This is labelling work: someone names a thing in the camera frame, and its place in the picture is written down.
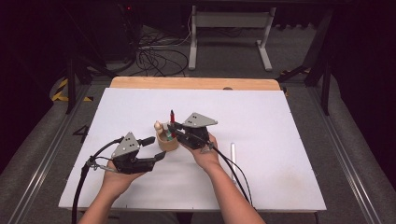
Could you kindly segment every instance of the pencil holder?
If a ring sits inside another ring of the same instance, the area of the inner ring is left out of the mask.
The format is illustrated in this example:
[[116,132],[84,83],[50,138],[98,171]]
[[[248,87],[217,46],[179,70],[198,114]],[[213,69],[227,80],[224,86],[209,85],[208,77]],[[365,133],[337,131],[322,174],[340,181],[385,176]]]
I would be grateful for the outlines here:
[[172,134],[168,130],[166,123],[160,123],[158,120],[154,124],[157,135],[157,142],[162,151],[172,151],[178,148],[178,141],[172,138]]

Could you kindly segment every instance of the white tabletop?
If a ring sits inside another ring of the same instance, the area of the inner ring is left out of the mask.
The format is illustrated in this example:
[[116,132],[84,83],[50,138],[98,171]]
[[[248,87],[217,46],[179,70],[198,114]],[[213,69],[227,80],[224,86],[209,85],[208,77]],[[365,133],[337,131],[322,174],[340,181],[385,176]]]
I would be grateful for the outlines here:
[[[307,158],[300,135],[283,91],[134,90],[106,89],[89,134],[78,155],[59,202],[71,208],[81,167],[99,148],[133,132],[136,139],[155,136],[156,120],[169,120],[171,109],[176,121],[183,122],[192,112],[215,119],[208,126],[219,150],[231,155],[235,143],[236,163],[244,171],[254,206],[259,211],[314,212],[326,210],[318,182]],[[110,157],[116,145],[101,156]],[[157,142],[142,147],[137,158],[160,153]],[[230,174],[228,166],[223,168]],[[78,208],[90,206],[102,180],[103,170],[91,169],[78,201]],[[244,188],[246,184],[237,172]],[[112,206],[117,210],[219,210],[211,183],[180,146],[168,152],[154,170],[132,184]]]

